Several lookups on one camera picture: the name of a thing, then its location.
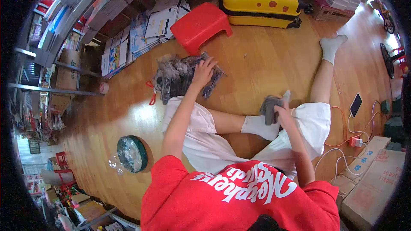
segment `yellow suitcase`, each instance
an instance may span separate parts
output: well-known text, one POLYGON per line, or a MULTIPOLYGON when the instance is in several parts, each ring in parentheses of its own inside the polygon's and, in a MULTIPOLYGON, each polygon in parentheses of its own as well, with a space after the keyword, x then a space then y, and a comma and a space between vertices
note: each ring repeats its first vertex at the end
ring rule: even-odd
POLYGON ((219 0, 231 24, 298 28, 301 10, 310 14, 311 5, 302 0, 219 0))

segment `phone screen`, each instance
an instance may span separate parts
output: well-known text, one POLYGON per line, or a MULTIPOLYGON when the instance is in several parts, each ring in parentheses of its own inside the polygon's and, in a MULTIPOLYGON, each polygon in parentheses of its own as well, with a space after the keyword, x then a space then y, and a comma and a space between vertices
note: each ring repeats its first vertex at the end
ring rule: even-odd
POLYGON ((360 94, 357 93, 356 98, 354 99, 353 103, 351 104, 350 111, 353 117, 357 115, 358 109, 360 108, 362 103, 360 94))

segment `white shorts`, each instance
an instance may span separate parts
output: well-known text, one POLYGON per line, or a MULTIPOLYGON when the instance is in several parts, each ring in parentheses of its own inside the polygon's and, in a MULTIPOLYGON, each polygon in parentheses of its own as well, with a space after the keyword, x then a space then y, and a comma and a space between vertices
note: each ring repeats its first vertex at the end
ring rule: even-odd
MULTIPOLYGON (((167 130, 183 96, 168 101, 163 119, 163 132, 167 130)), ((331 108, 326 103, 305 103, 293 109, 292 116, 299 128, 310 159, 323 154, 324 142, 331 125, 331 108)), ((195 103, 190 123, 185 133, 183 153, 190 164, 199 172, 217 174, 227 165, 247 162, 237 157, 229 142, 216 134, 214 119, 203 106, 195 103)), ((282 130, 278 137, 257 153, 252 160, 259 160, 282 170, 290 179, 297 175, 291 144, 287 132, 282 130)))

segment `white sock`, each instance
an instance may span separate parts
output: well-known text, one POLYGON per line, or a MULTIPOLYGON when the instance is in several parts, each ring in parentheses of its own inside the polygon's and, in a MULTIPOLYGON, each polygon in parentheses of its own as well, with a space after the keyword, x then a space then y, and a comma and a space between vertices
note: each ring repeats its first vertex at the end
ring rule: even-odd
POLYGON ((320 45, 323 49, 323 60, 327 60, 334 65, 337 49, 347 40, 347 35, 338 35, 335 38, 322 38, 320 40, 320 45))
MULTIPOLYGON (((283 98, 290 101, 290 90, 287 90, 283 95, 283 98)), ((277 138, 278 132, 280 130, 280 122, 276 124, 271 124, 267 126, 265 124, 265 116, 245 116, 245 121, 243 127, 241 128, 241 133, 256 134, 261 136, 265 140, 273 141, 277 138)))

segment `suitcase wheel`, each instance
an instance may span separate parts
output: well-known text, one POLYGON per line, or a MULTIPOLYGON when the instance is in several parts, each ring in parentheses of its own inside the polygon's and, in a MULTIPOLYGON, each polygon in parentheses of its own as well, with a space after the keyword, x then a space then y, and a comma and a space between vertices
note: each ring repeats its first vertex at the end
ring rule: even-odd
POLYGON ((287 28, 300 28, 301 23, 302 23, 301 19, 298 18, 298 19, 295 20, 294 22, 289 23, 288 26, 287 26, 287 28))
POLYGON ((311 5, 311 4, 308 4, 308 7, 304 8, 304 13, 305 13, 306 15, 310 15, 310 14, 314 13, 314 10, 312 9, 312 5, 311 5))

